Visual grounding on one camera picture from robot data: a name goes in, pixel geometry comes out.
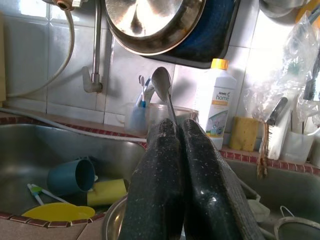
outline stainless steel pot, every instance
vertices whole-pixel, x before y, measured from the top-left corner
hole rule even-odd
[[[310,0],[259,0],[260,9],[270,18],[281,18]]]
[[[198,23],[206,0],[106,0],[110,30],[127,50],[157,55],[181,43]]]

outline yellow plate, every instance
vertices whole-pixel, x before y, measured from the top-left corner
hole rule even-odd
[[[95,210],[88,206],[76,206],[70,203],[54,202],[32,208],[22,216],[49,222],[70,222],[80,219],[89,219],[93,217],[95,213]]]

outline wall-mounted faucet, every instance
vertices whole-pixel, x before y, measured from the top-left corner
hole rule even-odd
[[[95,21],[94,21],[94,45],[93,45],[93,63],[92,74],[90,76],[88,67],[82,68],[83,88],[87,93],[102,91],[100,83],[100,42],[101,42],[101,0],[95,0]]]

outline metal bowl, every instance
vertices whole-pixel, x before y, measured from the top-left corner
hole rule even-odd
[[[122,221],[125,217],[127,197],[128,196],[126,195],[119,201],[112,204],[112,206],[106,212],[102,224],[103,240],[118,240],[121,231]],[[186,240],[184,230],[182,230],[180,240]]]
[[[310,2],[310,0],[264,0],[264,1],[267,4],[280,7],[283,9],[299,8]]]
[[[194,29],[206,0],[106,0],[110,30],[127,50],[157,55],[181,43]]]
[[[260,9],[267,15],[269,18],[281,18],[289,14],[294,8],[283,8],[272,3],[267,3],[265,0],[259,0]]]

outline white wall tile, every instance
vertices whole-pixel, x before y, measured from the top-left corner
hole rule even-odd
[[[254,49],[274,49],[282,47],[295,25],[295,12],[281,18],[267,17],[259,11],[251,47]]]
[[[36,112],[45,113],[47,109],[47,103],[45,101],[37,101],[26,98],[10,98],[4,102],[4,106],[11,108],[26,109]]]
[[[104,113],[104,124],[112,125],[112,126],[118,126],[118,127],[124,127],[125,122],[125,116],[121,114],[114,114],[110,112]]]
[[[73,22],[75,25],[94,27],[95,26],[95,15],[96,15],[96,4],[95,0],[90,0],[84,2],[81,8],[74,9],[71,14]],[[104,1],[101,1],[101,27],[103,29],[108,28],[106,11],[104,6]],[[58,6],[50,5],[50,21],[55,23],[67,24],[67,18],[64,13]]]
[[[47,104],[47,114],[63,116],[72,119],[80,119],[100,124],[104,122],[105,115],[103,111],[94,111],[78,107],[53,104],[49,102]]]
[[[237,80],[225,127],[225,132],[227,133],[230,133],[232,130],[232,120],[236,115],[238,104],[241,101],[240,93],[245,78],[249,52],[250,49],[248,48],[230,46],[225,56],[225,59],[229,60],[228,73]]]
[[[197,82],[207,69],[176,65],[171,92],[172,104],[192,109],[194,106]]]
[[[116,40],[110,60],[110,74],[107,85],[105,111],[114,114],[125,114],[123,107],[127,103],[135,103],[141,92],[139,75],[147,79],[158,67],[165,67],[173,79],[175,65],[148,59],[125,50]],[[153,103],[161,102],[154,94]]]
[[[230,45],[250,48],[259,13],[258,0],[241,0]]]
[[[105,43],[106,34],[102,34]],[[67,56],[69,29],[65,24],[51,23],[49,41],[49,76],[52,76]],[[75,26],[75,46],[72,58],[62,74],[48,86],[48,102],[84,109],[96,109],[97,93],[87,93],[83,86],[82,67],[91,74],[93,59],[94,29]],[[105,49],[101,48],[100,72],[104,73]]]
[[[8,94],[24,93],[48,81],[49,24],[26,18],[4,18],[5,72]],[[25,96],[46,100],[46,89]]]
[[[49,6],[42,0],[1,0],[4,15],[32,19],[48,19]]]

